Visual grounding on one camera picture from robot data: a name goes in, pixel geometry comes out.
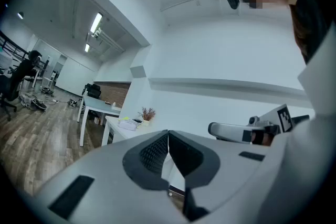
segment railing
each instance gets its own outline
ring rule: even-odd
[[[10,38],[8,38],[2,31],[0,31],[0,46],[2,50],[10,56],[13,56],[13,60],[17,61],[18,64],[24,59],[28,59],[28,52],[21,48],[19,45],[15,44]],[[40,61],[39,68],[42,70],[45,63]]]

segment wooden floor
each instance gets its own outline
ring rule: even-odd
[[[51,103],[36,90],[24,90],[46,103]],[[33,195],[47,180],[72,164],[89,151],[101,146],[104,127],[88,120],[84,146],[79,146],[82,117],[78,123],[78,109],[67,104],[69,99],[79,97],[54,88],[55,100],[62,101],[47,105],[47,110],[28,110],[19,98],[12,102],[17,112],[8,108],[12,120],[0,108],[0,161],[8,177],[19,189]]]

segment white table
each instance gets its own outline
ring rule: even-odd
[[[82,101],[80,103],[80,107],[79,107],[79,111],[78,111],[78,116],[77,116],[77,122],[79,122],[80,113],[81,113],[81,110],[82,110],[82,107],[83,107],[84,103],[85,103],[85,110],[84,110],[82,127],[81,127],[81,130],[80,130],[80,140],[79,140],[79,145],[80,146],[83,146],[85,124],[86,124],[86,119],[88,117],[89,110],[93,110],[93,111],[97,111],[97,112],[103,113],[103,115],[101,117],[100,125],[103,125],[105,114],[116,115],[116,116],[120,115],[120,111],[118,111],[118,110],[112,110],[111,105],[105,104],[105,102],[102,101],[102,100],[99,100],[99,99],[96,99],[96,98],[92,98],[92,97],[89,97],[89,96],[87,96],[87,95],[84,94],[83,95],[83,99],[82,99]]]
[[[158,129],[157,127],[152,126],[139,126],[135,131],[127,130],[120,128],[118,126],[119,119],[107,116],[106,117],[106,125],[103,135],[103,140],[101,142],[102,146],[107,145],[107,141],[109,139],[110,130],[113,130],[113,142],[116,143],[125,139],[130,139],[142,134],[148,134],[156,131],[161,131],[162,129]]]

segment white wall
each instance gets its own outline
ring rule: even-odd
[[[297,76],[305,63],[291,25],[258,17],[225,18],[170,27],[150,77],[241,80],[302,89]]]
[[[93,83],[96,73],[68,58],[56,82],[56,86],[76,95],[82,95],[84,86]]]
[[[103,63],[99,68],[95,81],[131,82],[131,63],[139,51],[139,47],[132,47],[113,59]]]
[[[10,14],[0,19],[0,30],[24,50],[28,48],[33,36],[33,32],[21,22],[21,19]]]

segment black rubber pad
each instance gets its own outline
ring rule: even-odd
[[[64,219],[68,219],[77,207],[84,194],[93,183],[94,178],[79,176],[68,186],[65,191],[54,201],[49,209]]]
[[[245,158],[248,158],[248,159],[254,159],[255,161],[259,161],[259,162],[262,162],[263,159],[265,158],[264,155],[257,154],[257,153],[252,153],[252,152],[247,152],[247,151],[243,151],[239,155],[241,157],[245,157]]]

